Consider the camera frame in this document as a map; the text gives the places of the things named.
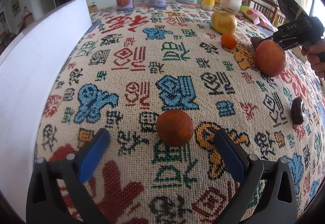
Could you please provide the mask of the right hand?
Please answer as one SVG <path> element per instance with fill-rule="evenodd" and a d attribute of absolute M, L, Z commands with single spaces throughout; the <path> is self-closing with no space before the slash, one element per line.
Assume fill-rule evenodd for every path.
<path fill-rule="evenodd" d="M 324 78 L 325 75 L 325 62 L 321 62 L 318 54 L 325 52 L 325 42 L 324 39 L 319 40 L 315 44 L 309 47 L 309 51 L 302 48 L 302 55 L 307 56 L 307 60 L 314 70 L 316 76 L 319 78 Z"/>

